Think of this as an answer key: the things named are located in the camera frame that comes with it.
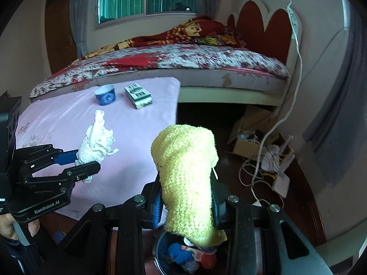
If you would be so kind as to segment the white tissue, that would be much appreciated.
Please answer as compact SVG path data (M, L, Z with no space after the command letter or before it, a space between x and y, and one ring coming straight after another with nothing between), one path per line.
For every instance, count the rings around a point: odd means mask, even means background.
M81 142L75 166L96 161L101 163L106 157L114 155L119 151L111 145L115 142L113 130L105 127L105 112L95 111L95 121L86 131L86 136Z

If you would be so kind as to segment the yellow fluffy cloth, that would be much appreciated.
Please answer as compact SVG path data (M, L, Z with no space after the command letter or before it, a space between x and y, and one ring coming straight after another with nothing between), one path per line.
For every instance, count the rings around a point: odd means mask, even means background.
M152 142L151 155L168 211L165 230L204 248L226 241L212 211L210 176L218 162L213 133L203 127L170 125Z

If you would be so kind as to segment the dark blue cloth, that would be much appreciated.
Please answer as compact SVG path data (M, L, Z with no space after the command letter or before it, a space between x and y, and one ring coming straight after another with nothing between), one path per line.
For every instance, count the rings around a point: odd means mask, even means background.
M176 264L184 264L194 260L192 252L183 250L179 243L173 243L168 247L168 255Z

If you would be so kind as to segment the black round trash bin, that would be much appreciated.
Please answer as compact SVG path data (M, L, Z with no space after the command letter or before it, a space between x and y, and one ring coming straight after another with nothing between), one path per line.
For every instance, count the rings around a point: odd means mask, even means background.
M154 236L152 259L158 274L227 274L231 231L220 245L203 248L160 227Z

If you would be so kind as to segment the brown cardboard box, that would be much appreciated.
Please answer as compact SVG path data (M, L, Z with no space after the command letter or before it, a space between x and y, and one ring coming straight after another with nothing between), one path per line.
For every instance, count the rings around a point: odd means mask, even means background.
M268 114L242 116L234 125L227 150L246 159L255 160L262 139L275 123L276 120Z

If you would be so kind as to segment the white router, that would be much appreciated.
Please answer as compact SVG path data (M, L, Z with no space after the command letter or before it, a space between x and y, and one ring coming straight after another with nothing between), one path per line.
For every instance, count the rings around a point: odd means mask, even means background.
M286 170L295 159L294 150L292 148L287 154L284 153L292 141L293 136L290 135L281 146L265 146L265 151L262 153L261 171L269 173L271 176L275 176L272 190L278 193L282 198L287 197L290 185L290 179L286 175Z

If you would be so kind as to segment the red white crumpled wrapper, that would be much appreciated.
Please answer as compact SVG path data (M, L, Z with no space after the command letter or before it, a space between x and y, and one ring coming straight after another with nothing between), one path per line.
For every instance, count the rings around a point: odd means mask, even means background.
M187 247L187 251L192 252L193 259L196 262L201 262L203 258L214 256L217 252L216 248L192 248Z

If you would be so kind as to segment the blue yogurt cup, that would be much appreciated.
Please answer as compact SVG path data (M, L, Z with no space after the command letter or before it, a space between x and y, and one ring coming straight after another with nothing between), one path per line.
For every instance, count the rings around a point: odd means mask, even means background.
M100 106L106 106L115 102L116 100L115 89L113 85L104 85L98 87L94 90L93 94Z

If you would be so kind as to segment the pink tablecloth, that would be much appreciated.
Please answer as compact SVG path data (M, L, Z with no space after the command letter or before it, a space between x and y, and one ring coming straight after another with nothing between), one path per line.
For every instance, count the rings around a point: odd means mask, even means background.
M32 103L19 118L17 147L51 144L79 157L98 160L101 169L89 183L77 182L71 202L59 213L75 220L93 204L122 204L155 180L152 142L176 121L180 82L172 77L139 80L152 103L135 108L126 84L114 85L116 99L101 106L94 89L68 93Z

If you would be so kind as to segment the green white milk carton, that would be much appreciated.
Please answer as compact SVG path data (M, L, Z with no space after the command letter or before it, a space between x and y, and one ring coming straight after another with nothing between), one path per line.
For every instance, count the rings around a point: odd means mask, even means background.
M131 85L125 86L124 89L126 92L126 97L136 109L140 109L152 104L150 92L143 88L140 84L133 83Z

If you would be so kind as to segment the wooden door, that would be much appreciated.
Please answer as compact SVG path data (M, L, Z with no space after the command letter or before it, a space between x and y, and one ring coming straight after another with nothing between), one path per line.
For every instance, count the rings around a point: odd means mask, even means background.
M51 73L77 59L77 47L70 24L70 0L46 0L45 42Z

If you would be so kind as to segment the bed with floral sheet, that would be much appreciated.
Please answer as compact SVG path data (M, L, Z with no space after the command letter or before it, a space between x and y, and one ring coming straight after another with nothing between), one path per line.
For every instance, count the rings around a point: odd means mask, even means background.
M279 60L245 48L196 44L132 47L76 60L36 85L29 98L61 89L78 91L93 80L123 81L172 76L183 87L249 89L283 95L290 74Z

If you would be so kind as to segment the grey hanging cloth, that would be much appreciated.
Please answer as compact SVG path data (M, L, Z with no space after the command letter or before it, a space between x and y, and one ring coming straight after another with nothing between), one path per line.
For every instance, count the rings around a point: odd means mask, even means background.
M309 146L303 172L315 189L335 187L366 143L366 24L349 0L342 0L345 55L323 106L303 133Z

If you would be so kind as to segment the red patterned blanket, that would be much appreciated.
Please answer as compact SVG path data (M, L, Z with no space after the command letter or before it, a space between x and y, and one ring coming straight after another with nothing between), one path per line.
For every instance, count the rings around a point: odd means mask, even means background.
M80 61L93 58L131 47L149 47L169 44L197 44L233 48L244 48L246 46L245 41L238 31L218 21L214 21L208 16L198 16L163 33L152 36L133 37L115 44L103 46L79 57L77 60Z

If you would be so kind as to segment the red heart headboard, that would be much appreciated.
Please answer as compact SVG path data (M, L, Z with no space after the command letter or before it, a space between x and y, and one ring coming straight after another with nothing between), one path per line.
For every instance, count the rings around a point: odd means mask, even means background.
M227 26L236 29L252 52L275 58L291 72L297 65L296 43L302 26L296 13L283 8L269 12L261 0L248 0L230 14Z

